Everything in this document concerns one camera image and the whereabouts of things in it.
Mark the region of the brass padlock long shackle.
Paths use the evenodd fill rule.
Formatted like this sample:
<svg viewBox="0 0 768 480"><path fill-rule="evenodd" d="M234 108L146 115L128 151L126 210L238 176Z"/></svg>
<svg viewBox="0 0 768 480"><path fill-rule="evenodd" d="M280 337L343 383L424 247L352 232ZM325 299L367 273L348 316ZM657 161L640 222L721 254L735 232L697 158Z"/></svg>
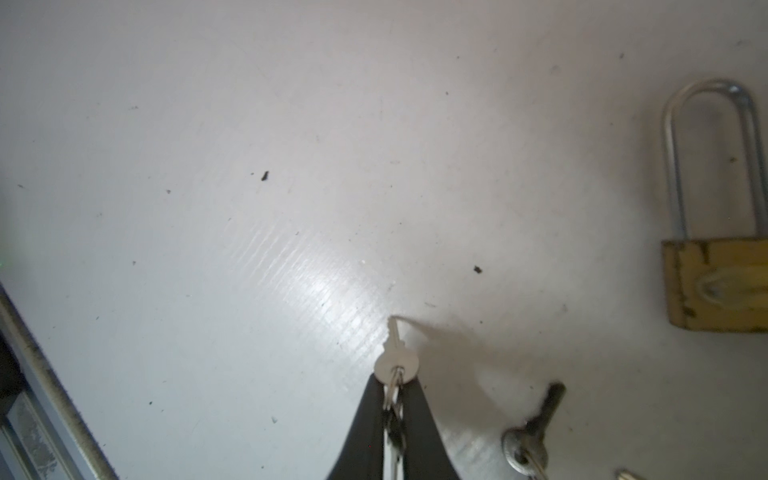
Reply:
<svg viewBox="0 0 768 480"><path fill-rule="evenodd" d="M755 218L748 237L696 239L687 227L676 122L687 101L704 93L726 97L738 115ZM697 332L765 333L767 161L750 90L727 78L693 82L669 98L661 128L674 233L661 242L668 322Z"/></svg>

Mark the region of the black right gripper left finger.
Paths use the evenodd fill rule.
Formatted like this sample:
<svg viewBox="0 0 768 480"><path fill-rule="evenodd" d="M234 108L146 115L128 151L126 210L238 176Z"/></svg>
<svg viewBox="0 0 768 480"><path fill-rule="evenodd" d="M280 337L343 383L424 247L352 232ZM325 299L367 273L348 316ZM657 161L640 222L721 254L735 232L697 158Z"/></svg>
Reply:
<svg viewBox="0 0 768 480"><path fill-rule="evenodd" d="M371 374L328 480L381 480L384 466L384 387Z"/></svg>

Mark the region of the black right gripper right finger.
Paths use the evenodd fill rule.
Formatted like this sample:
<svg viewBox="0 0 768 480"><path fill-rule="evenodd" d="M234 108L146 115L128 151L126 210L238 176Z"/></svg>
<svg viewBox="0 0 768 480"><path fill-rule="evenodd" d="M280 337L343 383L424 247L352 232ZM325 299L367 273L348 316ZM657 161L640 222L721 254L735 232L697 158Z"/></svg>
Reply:
<svg viewBox="0 0 768 480"><path fill-rule="evenodd" d="M401 389L405 480L459 480L417 377Z"/></svg>

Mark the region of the long shackle padlock key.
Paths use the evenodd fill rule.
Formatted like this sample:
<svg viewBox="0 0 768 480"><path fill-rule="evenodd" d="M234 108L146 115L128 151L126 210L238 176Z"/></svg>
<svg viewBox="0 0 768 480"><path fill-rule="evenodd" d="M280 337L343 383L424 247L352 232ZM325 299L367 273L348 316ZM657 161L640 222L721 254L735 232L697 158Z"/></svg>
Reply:
<svg viewBox="0 0 768 480"><path fill-rule="evenodd" d="M562 382L551 382L538 413L522 426L509 428L502 435L502 451L507 462L529 479L548 479L549 454L544 443L545 435L566 391Z"/></svg>

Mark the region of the brass padlock keys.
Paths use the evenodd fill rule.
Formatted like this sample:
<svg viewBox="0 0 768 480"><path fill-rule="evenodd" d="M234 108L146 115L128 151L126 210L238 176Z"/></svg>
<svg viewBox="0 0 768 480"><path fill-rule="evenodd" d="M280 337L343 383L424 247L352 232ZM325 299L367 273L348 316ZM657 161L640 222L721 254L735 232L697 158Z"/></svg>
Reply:
<svg viewBox="0 0 768 480"><path fill-rule="evenodd" d="M384 430L389 448L390 478L397 479L402 471L406 440L403 421L403 387L413 380L419 369L416 352L408 348L401 339L398 318L387 319L388 336L383 343L383 352L374 365L374 376L384 387Z"/></svg>

